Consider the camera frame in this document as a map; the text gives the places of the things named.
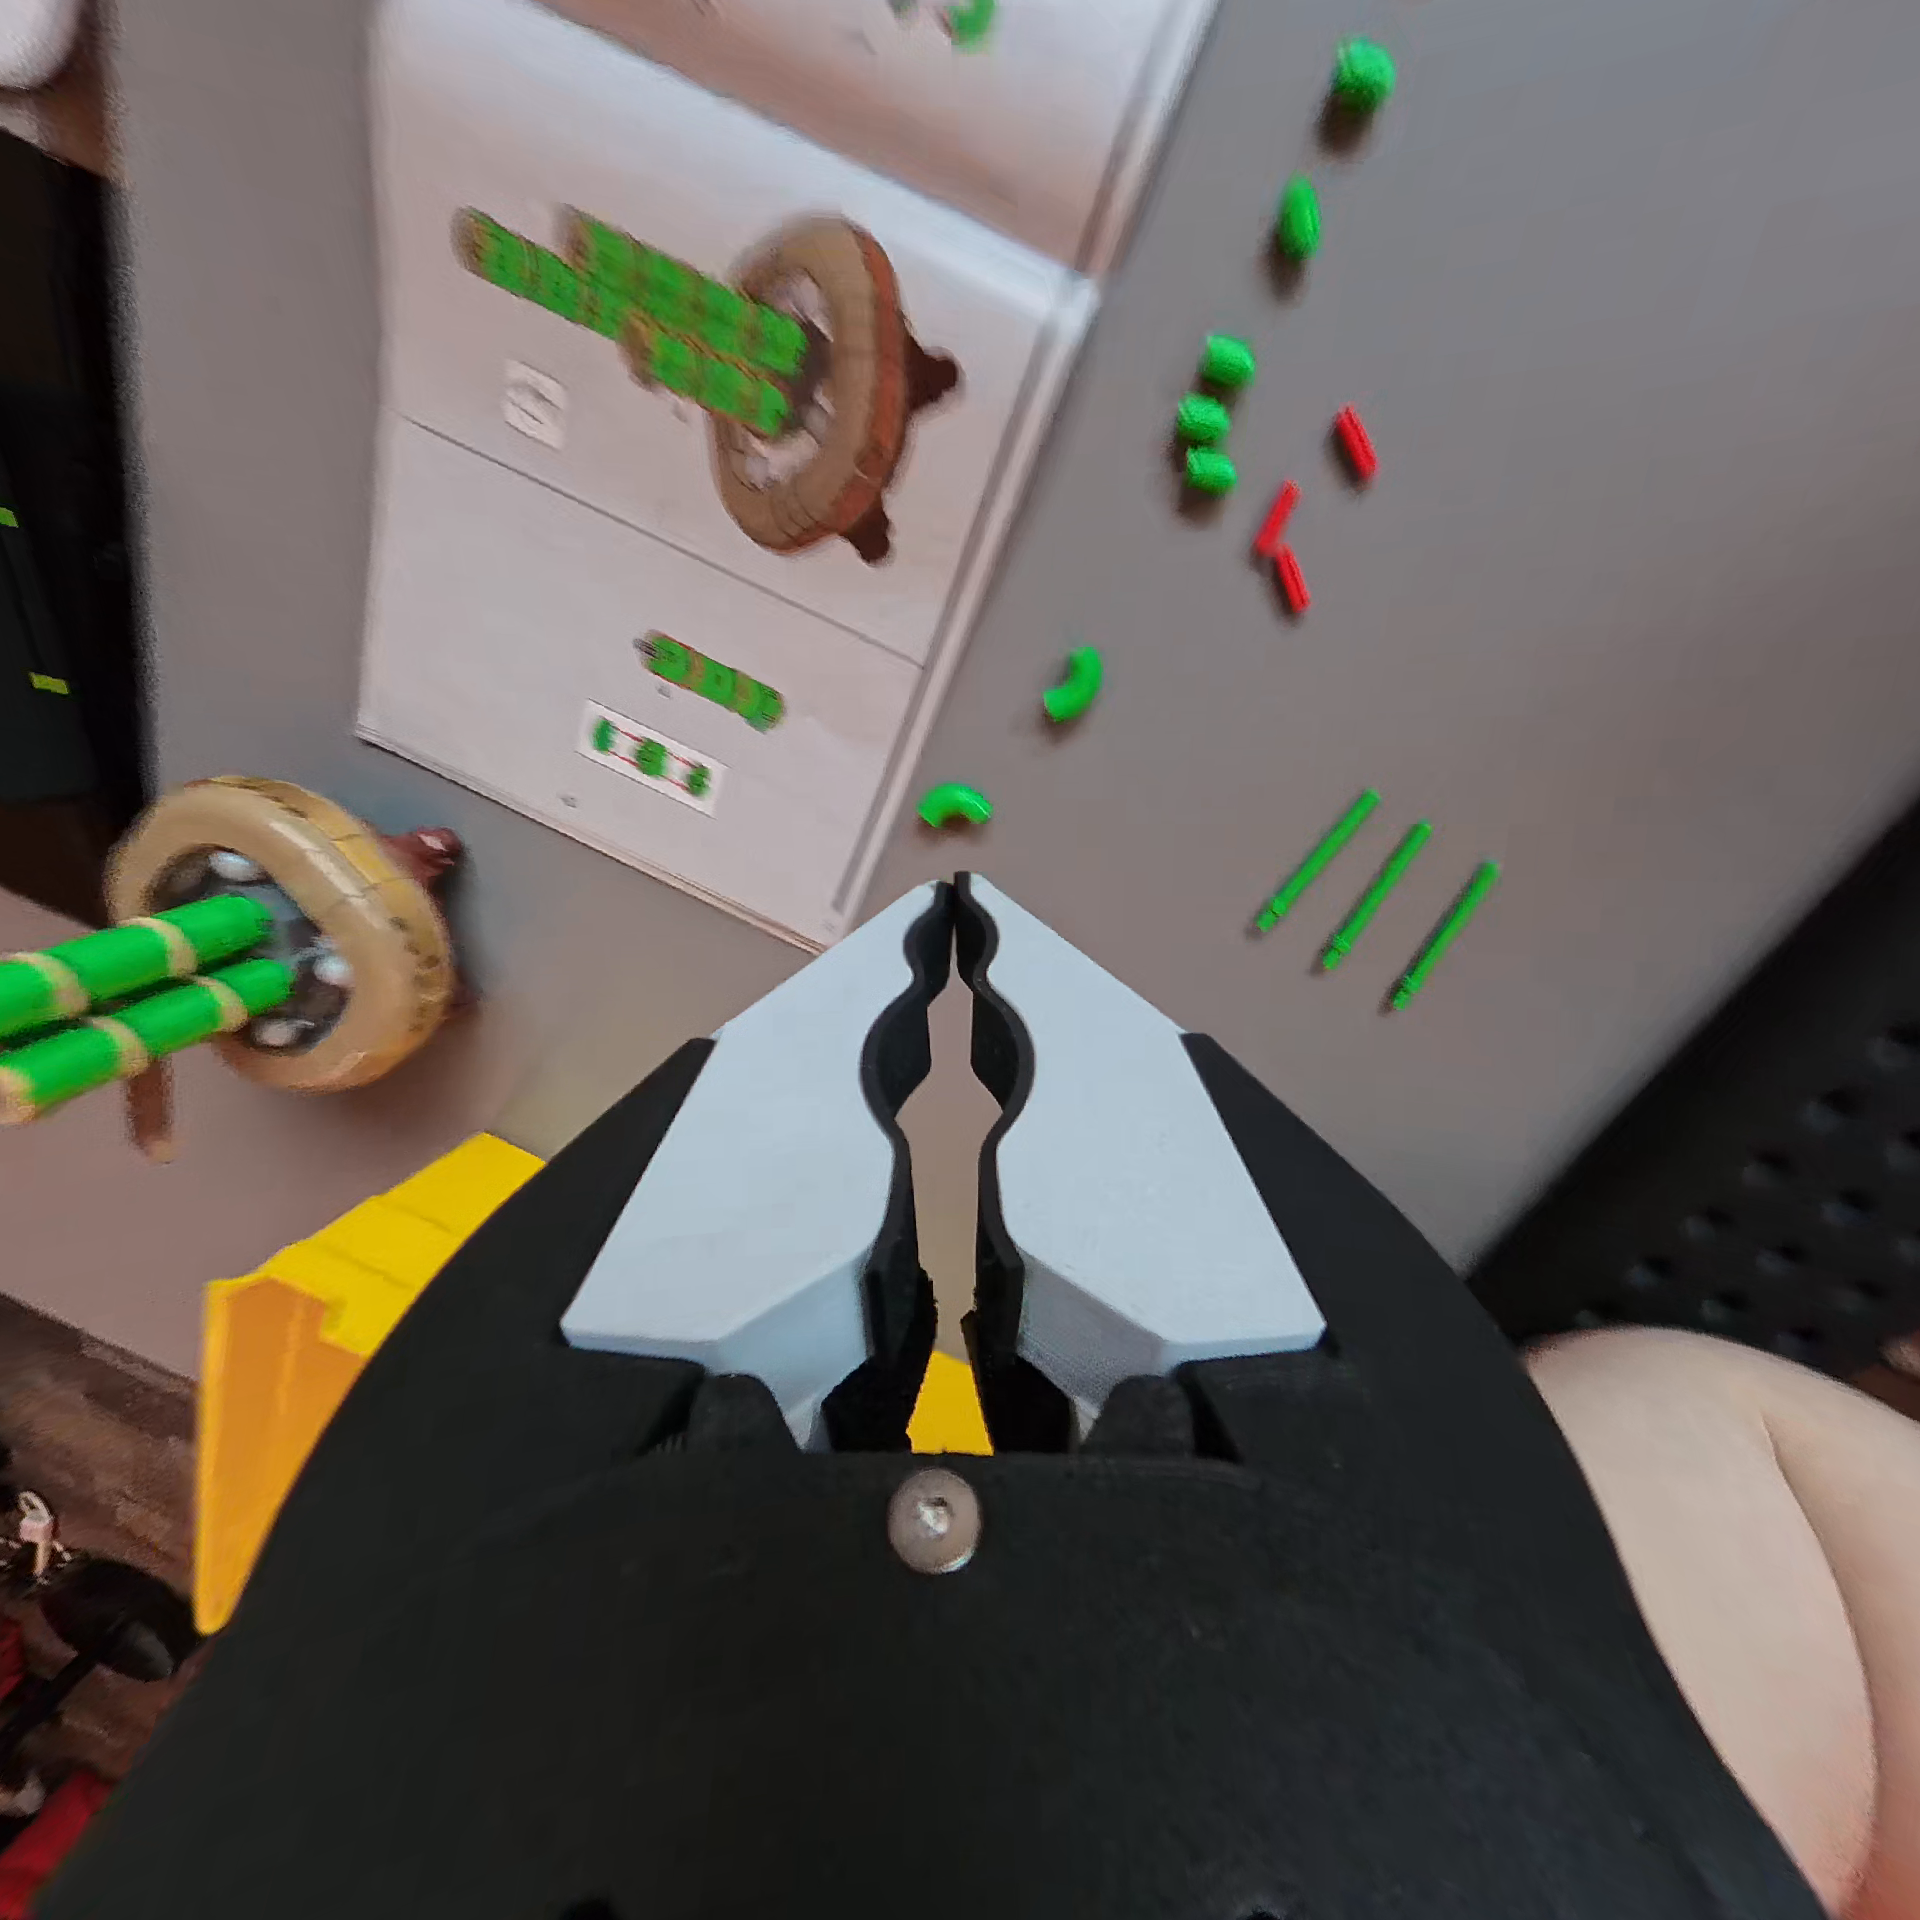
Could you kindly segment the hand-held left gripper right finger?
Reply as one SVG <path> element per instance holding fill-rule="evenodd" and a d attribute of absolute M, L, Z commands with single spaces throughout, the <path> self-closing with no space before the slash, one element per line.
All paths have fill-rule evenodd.
<path fill-rule="evenodd" d="M 1185 1030 L 978 875 L 957 878 L 978 1158 L 965 1344 L 990 1445 L 1076 1448 L 1126 1378 L 1325 1338 Z"/>

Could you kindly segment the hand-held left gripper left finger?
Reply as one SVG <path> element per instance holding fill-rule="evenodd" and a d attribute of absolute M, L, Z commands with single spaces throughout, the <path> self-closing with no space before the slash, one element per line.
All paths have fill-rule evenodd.
<path fill-rule="evenodd" d="M 720 1027 L 559 1318 L 576 1349 L 759 1378 L 805 1448 L 904 1451 L 937 1334 L 904 1103 L 951 884 L 919 884 Z"/>

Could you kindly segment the green lego rod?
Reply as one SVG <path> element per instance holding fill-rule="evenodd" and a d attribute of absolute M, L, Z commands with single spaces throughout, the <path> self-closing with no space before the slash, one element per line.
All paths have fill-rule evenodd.
<path fill-rule="evenodd" d="M 1412 953 L 1408 965 L 1396 975 L 1391 993 L 1387 994 L 1383 1012 L 1401 1014 L 1408 1010 L 1429 986 L 1431 975 L 1452 953 L 1452 948 L 1464 938 L 1465 928 L 1472 925 L 1475 915 L 1484 907 L 1493 892 L 1500 886 L 1501 865 L 1495 860 L 1482 860 L 1475 865 L 1472 875 L 1464 882 L 1455 899 L 1448 904 L 1443 915 L 1429 930 L 1425 945 Z"/>
<path fill-rule="evenodd" d="M 1278 886 L 1261 904 L 1250 930 L 1268 933 L 1282 925 L 1318 877 L 1347 849 L 1355 835 L 1379 810 L 1379 789 L 1365 787 L 1344 812 L 1309 845 L 1309 849 L 1279 877 Z"/>
<path fill-rule="evenodd" d="M 1412 822 L 1379 860 L 1379 867 L 1372 871 L 1356 899 L 1349 904 L 1347 913 L 1338 919 L 1338 925 L 1332 925 L 1330 934 L 1318 948 L 1313 962 L 1313 971 L 1318 975 L 1330 975 L 1347 964 L 1356 941 L 1379 917 L 1383 904 L 1397 892 L 1412 865 L 1425 853 L 1431 834 L 1431 822 Z"/>

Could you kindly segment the lego bamboo pot model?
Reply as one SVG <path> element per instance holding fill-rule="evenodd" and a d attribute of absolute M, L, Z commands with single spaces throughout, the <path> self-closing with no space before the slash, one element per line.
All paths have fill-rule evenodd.
<path fill-rule="evenodd" d="M 166 1158 L 189 1053 L 291 1096 L 389 1076 L 464 989 L 439 900 L 462 858 L 289 779 L 172 787 L 107 853 L 103 925 L 4 953 L 4 1127 L 116 1091 Z"/>

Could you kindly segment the open lego instruction booklet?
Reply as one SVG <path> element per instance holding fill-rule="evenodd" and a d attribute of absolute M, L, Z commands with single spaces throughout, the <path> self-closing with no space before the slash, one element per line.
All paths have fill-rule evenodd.
<path fill-rule="evenodd" d="M 855 919 L 1215 4 L 377 4 L 358 732 Z"/>

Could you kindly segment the yellow box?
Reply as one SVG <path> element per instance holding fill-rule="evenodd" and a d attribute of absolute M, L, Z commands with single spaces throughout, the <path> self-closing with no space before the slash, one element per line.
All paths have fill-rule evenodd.
<path fill-rule="evenodd" d="M 324 1427 L 451 1255 L 544 1161 L 481 1132 L 203 1294 L 190 1606 L 232 1619 Z"/>

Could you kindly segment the black perforated panel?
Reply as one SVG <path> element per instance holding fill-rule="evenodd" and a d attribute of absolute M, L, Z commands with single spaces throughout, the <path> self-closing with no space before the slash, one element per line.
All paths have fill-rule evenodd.
<path fill-rule="evenodd" d="M 1467 1273 L 1518 1343 L 1710 1334 L 1858 1378 L 1917 1325 L 1907 812 Z"/>

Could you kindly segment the person's bare leg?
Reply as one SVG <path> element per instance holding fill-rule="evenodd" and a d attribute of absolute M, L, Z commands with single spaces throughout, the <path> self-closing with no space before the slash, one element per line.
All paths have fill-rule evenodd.
<path fill-rule="evenodd" d="M 1678 1330 L 1535 1343 L 1694 1720 L 1827 1914 L 1917 1914 L 1917 1427 Z"/>

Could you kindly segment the black rounded object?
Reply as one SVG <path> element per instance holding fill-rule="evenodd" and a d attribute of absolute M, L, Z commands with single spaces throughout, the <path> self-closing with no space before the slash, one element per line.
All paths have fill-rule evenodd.
<path fill-rule="evenodd" d="M 33 1590 L 33 1610 L 67 1650 L 53 1673 L 24 1673 L 3 1714 L 4 1789 L 24 1779 L 27 1742 L 99 1669 L 136 1683 L 172 1680 L 203 1648 L 192 1606 L 156 1575 L 123 1561 L 70 1558 Z"/>

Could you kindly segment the row of green round bricks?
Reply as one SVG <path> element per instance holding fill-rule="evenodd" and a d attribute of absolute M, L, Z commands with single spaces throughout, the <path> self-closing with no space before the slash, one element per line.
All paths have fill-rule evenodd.
<path fill-rule="evenodd" d="M 1321 156 L 1341 156 L 1374 130 L 1397 86 L 1397 61 L 1370 34 L 1343 35 L 1332 45 L 1325 92 L 1317 109 L 1313 138 Z M 1269 290 L 1291 302 L 1303 295 L 1310 267 L 1325 246 L 1325 206 L 1309 161 L 1291 166 L 1268 214 L 1262 270 Z M 1182 516 L 1207 518 L 1237 490 L 1233 421 L 1250 392 L 1261 355 L 1240 331 L 1211 328 L 1192 358 L 1192 382 L 1176 399 L 1169 453 Z"/>

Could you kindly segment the red fabric object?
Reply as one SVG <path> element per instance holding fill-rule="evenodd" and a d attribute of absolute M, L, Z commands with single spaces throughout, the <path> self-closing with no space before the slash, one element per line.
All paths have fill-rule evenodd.
<path fill-rule="evenodd" d="M 113 1788 L 116 1783 L 103 1774 L 76 1771 L 51 1791 L 33 1818 L 4 1836 L 3 1918 L 32 1913 L 39 1891 L 79 1846 Z"/>

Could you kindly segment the black box with green lights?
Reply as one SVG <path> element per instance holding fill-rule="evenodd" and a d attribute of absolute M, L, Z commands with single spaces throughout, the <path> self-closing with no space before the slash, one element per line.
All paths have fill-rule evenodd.
<path fill-rule="evenodd" d="M 3 141 L 3 882 L 96 925 L 149 796 L 113 189 Z"/>

